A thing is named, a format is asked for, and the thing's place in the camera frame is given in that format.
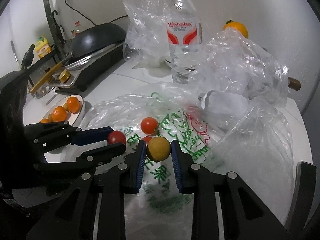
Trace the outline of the cherry tomato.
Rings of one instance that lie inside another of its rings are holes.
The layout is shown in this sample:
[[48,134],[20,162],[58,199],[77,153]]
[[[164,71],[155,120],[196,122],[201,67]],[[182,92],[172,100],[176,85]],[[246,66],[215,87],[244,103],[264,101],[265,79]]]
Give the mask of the cherry tomato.
[[107,139],[107,144],[115,144],[121,142],[122,144],[126,145],[126,137],[124,133],[121,131],[113,131],[109,134],[108,139]]
[[140,123],[141,130],[147,135],[153,135],[158,128],[158,122],[155,118],[146,117]]
[[143,137],[141,140],[144,141],[146,145],[148,145],[148,143],[152,140],[152,137],[146,136],[146,137]]

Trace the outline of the green longan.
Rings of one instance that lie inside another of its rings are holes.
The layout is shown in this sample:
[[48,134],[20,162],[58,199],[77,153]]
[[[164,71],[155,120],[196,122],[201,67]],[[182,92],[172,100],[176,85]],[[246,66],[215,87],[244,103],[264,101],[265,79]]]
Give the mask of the green longan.
[[64,103],[64,104],[63,104],[63,108],[64,108],[66,111],[68,111],[67,103]]

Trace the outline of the small orange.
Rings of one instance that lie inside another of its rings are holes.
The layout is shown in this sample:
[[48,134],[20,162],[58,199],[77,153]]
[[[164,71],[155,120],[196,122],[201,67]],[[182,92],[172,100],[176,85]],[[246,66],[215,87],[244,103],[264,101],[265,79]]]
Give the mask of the small orange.
[[81,106],[78,98],[74,96],[69,97],[66,103],[67,103],[68,110],[73,114],[77,113]]

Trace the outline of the yellow longan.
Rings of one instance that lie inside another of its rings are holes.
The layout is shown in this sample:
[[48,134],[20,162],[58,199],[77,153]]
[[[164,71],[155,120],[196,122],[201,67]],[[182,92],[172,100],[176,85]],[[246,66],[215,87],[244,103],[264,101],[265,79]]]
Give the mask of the yellow longan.
[[152,161],[164,161],[171,153],[171,144],[164,137],[155,137],[148,142],[147,156]]

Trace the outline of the white plate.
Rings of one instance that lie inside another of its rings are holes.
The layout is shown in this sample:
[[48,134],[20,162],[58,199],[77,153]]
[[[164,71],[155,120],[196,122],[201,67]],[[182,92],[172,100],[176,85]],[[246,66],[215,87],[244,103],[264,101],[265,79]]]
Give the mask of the white plate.
[[[81,120],[83,119],[84,114],[85,114],[85,101],[84,101],[83,97],[80,96],[80,95],[71,95],[71,96],[77,97],[81,106],[80,106],[79,111],[77,113],[75,113],[75,114],[71,113],[70,111],[67,111],[67,119],[66,119],[66,121],[71,126],[78,126],[80,124]],[[67,97],[61,99],[60,101],[58,101],[53,107],[51,107],[47,111],[47,113],[43,116],[42,119],[48,118],[48,115],[52,114],[52,111],[53,111],[54,108],[56,108],[58,106],[62,106],[63,107],[63,104],[66,103],[67,99],[69,97],[71,97],[71,96],[67,96]]]

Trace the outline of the brass stove knob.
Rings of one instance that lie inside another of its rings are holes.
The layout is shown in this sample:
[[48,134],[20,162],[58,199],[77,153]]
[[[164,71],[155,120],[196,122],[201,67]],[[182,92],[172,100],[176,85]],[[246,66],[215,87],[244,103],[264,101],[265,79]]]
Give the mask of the brass stove knob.
[[59,80],[60,80],[61,83],[66,83],[69,80],[70,77],[71,77],[70,72],[65,69],[65,70],[63,70],[61,72],[61,74],[59,76]]

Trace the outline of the yellow oil bottle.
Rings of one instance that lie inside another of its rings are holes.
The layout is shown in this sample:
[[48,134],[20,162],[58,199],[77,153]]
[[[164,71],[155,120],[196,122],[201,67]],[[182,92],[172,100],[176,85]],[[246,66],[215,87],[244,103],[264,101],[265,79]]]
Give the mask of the yellow oil bottle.
[[52,48],[44,35],[35,43],[35,51],[40,59],[52,52]]

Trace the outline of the printed plastic bag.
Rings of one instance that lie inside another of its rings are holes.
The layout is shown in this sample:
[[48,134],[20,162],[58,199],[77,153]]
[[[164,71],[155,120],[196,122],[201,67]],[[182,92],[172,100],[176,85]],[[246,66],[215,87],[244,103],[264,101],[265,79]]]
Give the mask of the printed plastic bag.
[[[99,102],[80,128],[119,128],[131,153],[142,139],[138,123],[156,118],[157,136],[178,140],[182,152],[210,172],[237,173],[284,226],[295,182],[292,137],[275,106],[287,103],[287,68],[239,35],[222,31],[209,42],[213,65],[196,71],[191,85],[154,83]],[[214,70],[240,76],[226,81]],[[141,193],[125,200],[127,239],[191,239],[191,207],[198,203],[193,193],[178,192],[172,157],[147,157]]]

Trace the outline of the small red cap bottle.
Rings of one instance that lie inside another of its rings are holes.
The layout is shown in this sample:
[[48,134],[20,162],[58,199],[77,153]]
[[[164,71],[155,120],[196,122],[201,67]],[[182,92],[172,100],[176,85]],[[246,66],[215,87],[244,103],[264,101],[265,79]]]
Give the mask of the small red cap bottle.
[[81,23],[79,21],[75,22],[75,28],[73,30],[73,36],[76,37],[77,35],[79,35],[83,31],[84,31],[84,28],[81,25]]

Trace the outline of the black wok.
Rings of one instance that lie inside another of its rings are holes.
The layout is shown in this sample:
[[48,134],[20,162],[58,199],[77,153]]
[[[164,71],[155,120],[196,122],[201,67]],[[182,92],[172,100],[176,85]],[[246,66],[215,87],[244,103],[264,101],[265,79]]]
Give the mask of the black wok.
[[109,45],[123,42],[126,31],[114,23],[104,23],[86,29],[73,38],[70,51],[73,59],[80,59]]

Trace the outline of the white bowl under bag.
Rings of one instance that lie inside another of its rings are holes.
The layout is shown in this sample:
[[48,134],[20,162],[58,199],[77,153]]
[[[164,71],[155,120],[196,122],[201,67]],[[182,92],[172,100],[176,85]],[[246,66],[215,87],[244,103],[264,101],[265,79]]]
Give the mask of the white bowl under bag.
[[169,59],[164,59],[164,62],[170,67],[170,68],[174,68],[175,64],[172,63]]

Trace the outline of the clear plastic bag on bowl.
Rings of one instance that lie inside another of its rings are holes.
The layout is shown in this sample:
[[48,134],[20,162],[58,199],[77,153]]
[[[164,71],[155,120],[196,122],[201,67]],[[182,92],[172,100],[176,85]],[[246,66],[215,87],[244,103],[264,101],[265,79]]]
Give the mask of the clear plastic bag on bowl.
[[169,58],[165,24],[169,6],[165,0],[123,0],[130,20],[123,57],[135,68],[159,68]]

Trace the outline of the clear water bottle red label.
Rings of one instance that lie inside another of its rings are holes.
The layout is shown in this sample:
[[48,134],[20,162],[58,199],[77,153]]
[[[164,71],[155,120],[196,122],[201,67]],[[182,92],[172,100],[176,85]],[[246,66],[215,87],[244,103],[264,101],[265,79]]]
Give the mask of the clear water bottle red label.
[[166,23],[172,80],[187,84],[202,43],[201,20],[191,0],[171,0]]

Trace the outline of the orange behind bottle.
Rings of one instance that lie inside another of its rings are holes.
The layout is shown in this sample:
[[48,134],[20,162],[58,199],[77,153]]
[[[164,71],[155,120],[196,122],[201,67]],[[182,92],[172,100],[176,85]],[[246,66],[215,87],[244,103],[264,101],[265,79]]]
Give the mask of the orange behind bottle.
[[233,20],[228,20],[223,27],[223,30],[226,28],[233,28],[239,31],[246,39],[249,38],[249,33],[247,28],[240,22],[234,22]]

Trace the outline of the yellow handled utensil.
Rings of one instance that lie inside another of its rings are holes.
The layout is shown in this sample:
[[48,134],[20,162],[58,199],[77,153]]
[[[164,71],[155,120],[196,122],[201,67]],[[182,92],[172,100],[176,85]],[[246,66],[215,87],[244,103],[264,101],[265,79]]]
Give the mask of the yellow handled utensil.
[[36,93],[42,85],[44,85],[47,81],[50,80],[52,75],[60,70],[65,63],[67,63],[74,55],[74,51],[70,51],[69,54],[61,60],[59,63],[57,63],[54,67],[52,67],[39,81],[37,84],[35,84],[32,89],[29,90],[29,93],[34,94]]

